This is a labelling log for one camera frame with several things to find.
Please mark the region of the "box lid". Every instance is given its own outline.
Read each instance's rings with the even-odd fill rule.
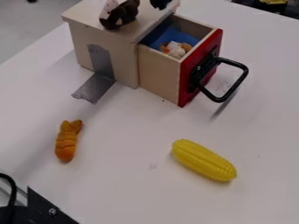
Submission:
[[[117,35],[131,43],[137,43],[179,6],[179,0],[172,0],[165,10],[159,10],[150,5],[150,0],[141,0],[136,21],[124,25],[119,30],[111,31],[105,29],[99,22],[99,15],[105,2],[106,0],[84,0],[65,11],[62,17],[67,22],[78,22]]]

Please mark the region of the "floor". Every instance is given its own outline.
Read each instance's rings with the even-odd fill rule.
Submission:
[[[0,0],[0,64],[61,25],[61,13],[79,1]]]

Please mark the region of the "orange toy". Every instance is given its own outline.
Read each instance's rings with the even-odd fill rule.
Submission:
[[[70,162],[76,151],[77,135],[83,127],[81,120],[64,121],[56,138],[55,154],[62,162]]]
[[[181,46],[184,50],[186,50],[186,52],[189,52],[192,49],[192,46],[187,43],[182,43]]]

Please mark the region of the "toy vegetable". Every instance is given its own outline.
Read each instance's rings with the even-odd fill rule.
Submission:
[[[64,121],[60,125],[60,133],[56,139],[55,154],[62,162],[70,162],[76,150],[77,135],[83,127],[81,120]]]
[[[234,166],[204,146],[181,139],[173,143],[172,153],[184,166],[210,179],[227,182],[237,177]]]

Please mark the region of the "drawer handle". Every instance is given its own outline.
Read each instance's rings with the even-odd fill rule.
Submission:
[[[212,94],[208,89],[206,89],[205,86],[201,84],[201,81],[205,79],[206,75],[208,75],[209,72],[213,70],[213,68],[217,67],[221,63],[227,64],[232,67],[238,67],[241,70],[243,70],[243,74],[239,77],[238,80],[234,82],[234,84],[226,91],[226,93],[223,96],[218,97]],[[201,66],[197,66],[197,73],[193,74],[193,76],[191,77],[191,85],[189,87],[189,92],[192,93],[196,90],[196,88],[198,88],[203,94],[205,94],[210,100],[214,102],[226,101],[233,94],[233,92],[240,86],[243,80],[246,79],[249,73],[249,69],[247,66],[230,59],[212,56],[212,61],[210,61],[208,64],[209,65],[204,68]]]

